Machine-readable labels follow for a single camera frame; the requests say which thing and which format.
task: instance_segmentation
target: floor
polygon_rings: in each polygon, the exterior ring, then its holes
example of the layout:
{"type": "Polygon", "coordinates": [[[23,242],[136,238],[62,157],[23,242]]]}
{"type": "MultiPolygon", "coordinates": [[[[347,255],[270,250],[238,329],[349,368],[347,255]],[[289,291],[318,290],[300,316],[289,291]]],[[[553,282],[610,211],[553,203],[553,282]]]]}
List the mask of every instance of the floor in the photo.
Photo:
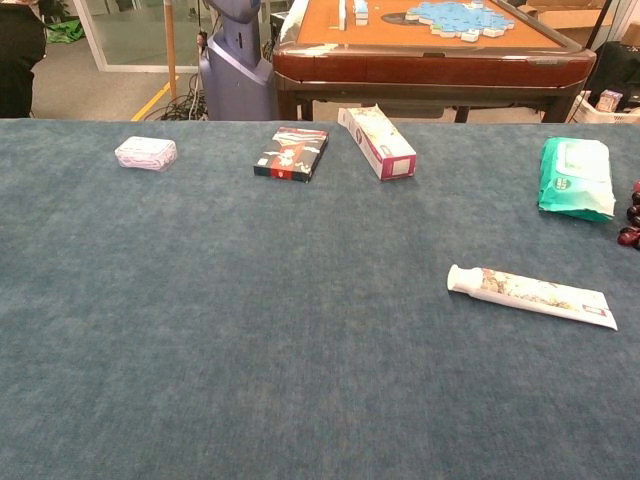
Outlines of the floor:
{"type": "MultiPolygon", "coordinates": [[[[33,114],[59,120],[130,121],[165,107],[169,92],[150,101],[165,87],[166,73],[105,73],[98,71],[86,39],[50,44],[47,57],[34,68],[33,114]]],[[[179,75],[177,94],[189,92],[190,74],[179,75]]],[[[316,120],[333,121],[340,105],[314,103],[316,120]]],[[[426,112],[411,122],[452,122],[455,112],[426,112]]],[[[540,114],[527,108],[472,110],[469,123],[538,123],[540,114]]]]}

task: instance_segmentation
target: orange table top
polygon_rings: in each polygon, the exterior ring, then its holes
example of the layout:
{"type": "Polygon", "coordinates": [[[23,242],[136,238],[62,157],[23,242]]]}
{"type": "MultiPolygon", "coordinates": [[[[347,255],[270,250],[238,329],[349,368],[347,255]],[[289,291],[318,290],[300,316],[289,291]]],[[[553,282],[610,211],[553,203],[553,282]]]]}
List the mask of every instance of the orange table top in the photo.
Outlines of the orange table top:
{"type": "Polygon", "coordinates": [[[347,0],[347,28],[338,28],[338,0],[308,0],[298,44],[337,43],[341,45],[442,46],[558,48],[560,45],[499,5],[485,0],[485,6],[515,21],[515,28],[501,37],[480,36],[475,43],[460,38],[442,38],[431,33],[428,25],[394,25],[382,19],[389,13],[403,13],[423,0],[368,0],[369,24],[355,24],[353,0],[347,0]]]}

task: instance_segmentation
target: table leg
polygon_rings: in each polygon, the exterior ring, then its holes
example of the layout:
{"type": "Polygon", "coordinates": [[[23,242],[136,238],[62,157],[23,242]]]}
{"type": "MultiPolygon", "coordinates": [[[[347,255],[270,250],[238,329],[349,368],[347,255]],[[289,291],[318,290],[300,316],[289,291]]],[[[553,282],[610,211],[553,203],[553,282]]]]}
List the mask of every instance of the table leg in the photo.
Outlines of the table leg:
{"type": "Polygon", "coordinates": [[[302,119],[313,121],[313,100],[302,101],[302,119]]]}
{"type": "Polygon", "coordinates": [[[564,123],[573,107],[574,96],[557,97],[542,117],[542,123],[564,123]]]}
{"type": "Polygon", "coordinates": [[[298,120],[298,102],[295,93],[278,92],[278,111],[280,120],[298,120]]]}
{"type": "Polygon", "coordinates": [[[456,107],[456,123],[467,123],[469,118],[469,107],[456,107]]]}

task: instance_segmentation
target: small colorful box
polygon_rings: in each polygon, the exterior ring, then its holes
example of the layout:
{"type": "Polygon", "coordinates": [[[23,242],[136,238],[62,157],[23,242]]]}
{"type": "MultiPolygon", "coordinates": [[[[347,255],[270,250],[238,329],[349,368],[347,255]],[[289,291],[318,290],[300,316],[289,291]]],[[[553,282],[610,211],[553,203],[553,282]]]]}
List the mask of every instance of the small colorful box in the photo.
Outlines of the small colorful box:
{"type": "Polygon", "coordinates": [[[377,105],[341,108],[338,123],[349,130],[380,180],[413,175],[415,150],[377,105]]]}
{"type": "Polygon", "coordinates": [[[600,99],[596,105],[599,112],[613,113],[618,108],[618,103],[622,99],[622,94],[612,90],[605,90],[600,94],[600,99]]]}
{"type": "Polygon", "coordinates": [[[308,182],[329,139],[322,130],[280,127],[253,166],[253,173],[308,182]]]}

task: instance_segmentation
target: blue mahjong tiles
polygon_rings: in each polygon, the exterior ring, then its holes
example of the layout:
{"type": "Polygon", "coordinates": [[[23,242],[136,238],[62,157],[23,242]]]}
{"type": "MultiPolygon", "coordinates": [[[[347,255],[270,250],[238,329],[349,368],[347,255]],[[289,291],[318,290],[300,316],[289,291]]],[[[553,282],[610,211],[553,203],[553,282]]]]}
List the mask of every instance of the blue mahjong tiles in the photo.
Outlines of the blue mahjong tiles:
{"type": "Polygon", "coordinates": [[[353,1],[353,12],[354,13],[369,13],[367,8],[366,0],[354,0],[353,1]]]}
{"type": "Polygon", "coordinates": [[[485,7],[482,0],[472,0],[471,3],[422,2],[407,11],[405,20],[429,25],[434,35],[460,37],[466,42],[475,42],[480,35],[499,37],[515,26],[513,20],[485,7]]]}

